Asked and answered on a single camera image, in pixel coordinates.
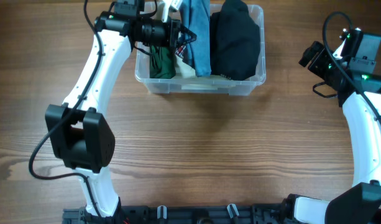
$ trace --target black cloth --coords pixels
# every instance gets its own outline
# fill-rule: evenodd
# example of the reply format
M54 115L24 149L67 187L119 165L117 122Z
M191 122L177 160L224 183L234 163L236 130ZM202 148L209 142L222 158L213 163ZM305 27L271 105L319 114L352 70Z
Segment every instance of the black cloth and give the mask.
M260 53L260 29L241 0L226 0L209 25L212 74L231 80L255 75Z

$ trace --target clothing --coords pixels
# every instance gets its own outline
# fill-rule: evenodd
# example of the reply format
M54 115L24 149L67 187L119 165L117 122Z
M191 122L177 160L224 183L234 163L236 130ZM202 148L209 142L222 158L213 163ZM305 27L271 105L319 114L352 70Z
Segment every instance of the clothing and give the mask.
M177 48L177 50L175 51L175 55L181 57L182 60L183 60L183 52L185 51L185 49L186 49L186 46L185 46L185 45L180 46L180 47Z
M183 62L195 68L197 77L211 74L209 59L209 0L183 0L180 8L182 24L197 35L183 53Z
M150 46L150 77L172 78L175 76L174 54L167 47Z
M212 14L209 30L212 74L231 80L246 80L255 75L260 29L244 2L226 0L221 12Z
M185 79L185 80L227 80L219 75L210 75L209 77L197 77L194 68L190 67L188 64L182 61L182 58L178 55L175 56L175 70L177 75L172 79ZM218 90L218 88L227 88L228 85L218 85L218 84L183 84L181 86L182 90Z

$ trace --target black metal base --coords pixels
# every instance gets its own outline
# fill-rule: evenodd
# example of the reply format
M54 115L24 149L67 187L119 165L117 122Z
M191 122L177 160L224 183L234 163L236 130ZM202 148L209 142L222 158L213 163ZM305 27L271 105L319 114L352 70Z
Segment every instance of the black metal base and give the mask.
M253 206L238 206L238 216L230 216L227 207L177 207L149 208L147 206L123 206L125 219L120 224L279 224L299 223L284 219L280 221L281 204L255 204ZM79 209L64 209L62 224L96 224L99 220L88 222L85 207Z

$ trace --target black clamp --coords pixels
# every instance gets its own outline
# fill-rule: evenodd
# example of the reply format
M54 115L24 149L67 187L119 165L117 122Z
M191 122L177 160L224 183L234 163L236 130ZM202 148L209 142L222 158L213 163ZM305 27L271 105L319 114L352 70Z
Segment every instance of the black clamp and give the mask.
M237 210L237 207L235 204L230 204L227 206L227 212L229 212L229 216L231 219L232 224L238 224L239 223L239 211Z
M305 52L303 52L302 58L299 61L299 64L302 65L303 67L306 67L311 60L314 59L316 54L321 53L321 51L324 50L324 45L321 44L318 41L314 41L313 44L308 47Z
M158 224L166 224L167 223L167 208L164 205L160 205L157 208L157 220Z

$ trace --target green cloth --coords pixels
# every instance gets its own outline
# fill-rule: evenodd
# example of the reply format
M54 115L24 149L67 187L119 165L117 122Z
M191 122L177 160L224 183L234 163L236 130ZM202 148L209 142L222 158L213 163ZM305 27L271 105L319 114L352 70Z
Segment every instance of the green cloth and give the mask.
M172 78L176 75L174 54L167 47L150 46L150 77Z

